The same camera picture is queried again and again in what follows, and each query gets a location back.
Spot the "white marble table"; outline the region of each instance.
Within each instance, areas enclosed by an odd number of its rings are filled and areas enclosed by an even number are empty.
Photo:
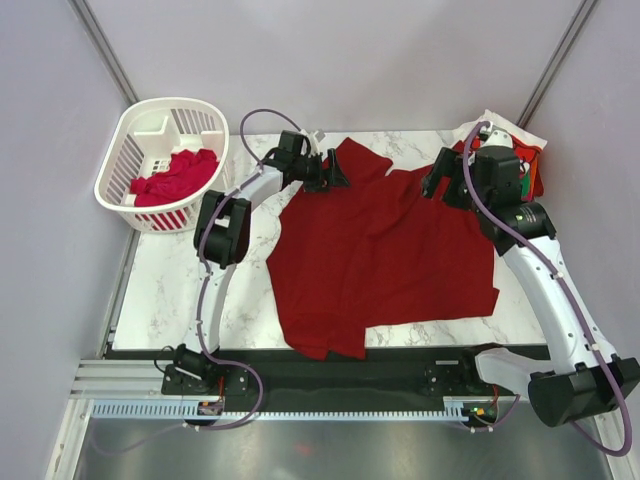
[[[332,133],[323,150],[350,136],[391,158],[394,168],[415,169],[433,163],[443,145],[454,143],[449,131]],[[258,155],[277,145],[277,135],[249,137]],[[235,180],[253,169],[239,138],[232,138],[229,162]],[[231,281],[221,324],[222,348],[288,348],[278,321],[266,259],[280,235],[278,215],[299,184],[269,198],[253,213],[251,244]],[[194,319],[199,288],[193,232],[142,234],[118,322],[114,350],[157,350],[177,345]],[[430,321],[369,328],[369,347],[545,343],[538,321],[517,280],[497,259],[494,285],[500,296],[491,317]]]

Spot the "black clamp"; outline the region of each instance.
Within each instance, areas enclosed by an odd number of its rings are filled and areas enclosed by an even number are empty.
[[[224,196],[224,193],[215,191],[205,193],[193,236],[196,251],[200,248],[202,235]],[[214,224],[204,246],[204,257],[218,263],[220,268],[240,263],[249,250],[251,202],[244,198],[228,199],[216,220],[225,217],[229,218],[229,225],[225,227]]]
[[[189,350],[185,344],[174,352],[173,363],[165,367],[163,395],[244,396],[249,375],[243,369],[218,365],[204,353]]]
[[[332,187],[351,186],[338,164],[335,149],[327,151],[329,165],[322,167],[322,156],[311,155],[309,139],[297,132],[283,131],[278,147],[272,148],[264,158],[265,165],[277,168],[283,174],[282,187],[294,180],[302,181],[305,192],[328,192]]]
[[[498,145],[479,148],[470,173],[480,200],[502,222],[527,239],[555,238],[556,230],[542,205],[521,199],[520,159],[513,149]],[[458,152],[446,147],[440,150],[431,172],[422,179],[422,196],[433,198],[440,181],[447,177],[450,181],[442,201],[450,207],[472,210],[483,235],[491,240],[498,255],[504,255],[516,240],[473,205]]]

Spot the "metal frame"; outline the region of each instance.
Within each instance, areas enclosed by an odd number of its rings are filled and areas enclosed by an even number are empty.
[[[102,58],[105,67],[109,71],[113,81],[116,83],[118,90],[120,90],[122,97],[129,103],[129,105],[138,103],[140,98],[129,81],[129,77],[124,71],[124,68],[122,68],[118,57],[113,51],[107,36],[102,30],[98,19],[87,1],[69,0],[69,4],[78,15],[80,22],[84,26],[85,32],[87,32],[87,35],[89,35],[89,38],[93,42],[96,51]]]
[[[587,20],[591,17],[591,14],[594,12],[598,3],[600,3],[600,0],[582,0],[582,3],[578,6],[576,13],[571,18],[567,29],[564,31],[564,34],[560,39],[560,43],[558,43],[558,46],[551,55],[547,66],[544,68],[538,83],[536,83],[529,100],[527,100],[527,104],[520,114],[520,118],[517,122],[519,127],[526,128],[531,121],[531,118],[536,113],[542,99],[549,90],[551,83],[556,78],[564,61],[567,59],[569,51],[574,46],[580,32],[586,25]]]

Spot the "red cloth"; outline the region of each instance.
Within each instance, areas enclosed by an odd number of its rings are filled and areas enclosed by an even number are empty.
[[[301,189],[267,260],[287,343],[364,358],[366,327],[491,315],[493,245],[474,214],[421,197],[431,167],[385,176],[391,160],[351,139],[337,156],[351,187]]]
[[[212,150],[174,153],[166,172],[131,180],[131,193],[137,195],[134,205],[155,207],[187,198],[204,187],[217,168],[218,159]]]

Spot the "white wall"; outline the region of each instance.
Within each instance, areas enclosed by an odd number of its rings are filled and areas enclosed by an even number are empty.
[[[128,227],[92,186],[125,105],[65,0],[0,16],[0,477],[44,476]]]
[[[327,131],[516,120],[578,0],[89,0],[142,98]],[[282,122],[256,118],[250,131]]]
[[[623,356],[640,357],[640,38],[635,0],[600,2],[528,130],[575,283]],[[631,396],[640,454],[640,393]]]

